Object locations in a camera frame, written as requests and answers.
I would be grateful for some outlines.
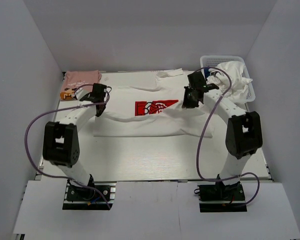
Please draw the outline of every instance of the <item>pink towel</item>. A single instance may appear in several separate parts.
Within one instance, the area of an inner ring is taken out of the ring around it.
[[[81,85],[97,84],[100,82],[101,73],[96,71],[67,71],[63,81],[60,99],[61,101],[68,101],[73,99],[75,90]],[[83,89],[91,92],[92,86],[84,86]]]

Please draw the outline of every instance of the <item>laundry basket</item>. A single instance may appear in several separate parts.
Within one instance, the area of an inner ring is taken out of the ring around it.
[[[229,61],[238,61],[245,64],[245,61],[239,56],[222,56],[222,55],[207,55],[200,57],[200,65],[201,67],[216,67],[220,63],[229,62]],[[247,67],[244,67],[243,77],[250,78]],[[254,87],[250,82],[248,84],[248,94],[246,96],[246,100],[237,100],[236,103],[244,104],[246,102],[253,102],[256,99]]]

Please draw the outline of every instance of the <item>shirt logo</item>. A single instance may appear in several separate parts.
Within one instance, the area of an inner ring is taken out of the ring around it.
[[[179,100],[158,100],[158,101],[136,101],[135,102],[135,116],[144,116],[149,114],[159,114],[177,103]]]

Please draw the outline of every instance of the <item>folded cloth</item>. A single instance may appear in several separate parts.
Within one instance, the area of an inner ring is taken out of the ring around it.
[[[104,113],[95,118],[95,137],[165,137],[175,135],[200,136],[209,109],[200,105],[182,108],[185,74],[162,77],[158,74],[156,88],[113,86]],[[205,137],[212,137],[209,124]]]
[[[62,101],[72,100],[75,90],[86,84],[97,84],[100,82],[101,73],[96,71],[67,71],[60,91]],[[83,89],[91,92],[92,86],[83,86]]]
[[[245,101],[249,92],[248,84],[252,82],[251,78],[243,77],[245,64],[240,61],[227,61],[219,63],[216,68],[224,70],[231,78],[231,89],[225,94],[225,97],[233,103]],[[221,92],[229,87],[229,79],[222,72],[210,68],[210,76],[207,77],[207,84],[216,84]]]

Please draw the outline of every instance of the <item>gray wall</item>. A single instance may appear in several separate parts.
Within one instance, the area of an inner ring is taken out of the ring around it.
[[[264,154],[300,230],[300,0],[278,0],[246,58]]]
[[[128,71],[246,57],[276,0],[24,2],[63,71]]]
[[[33,179],[24,133],[56,107],[62,73],[22,0],[0,0],[0,240],[10,239],[27,181]],[[44,123],[30,133],[38,163]]]

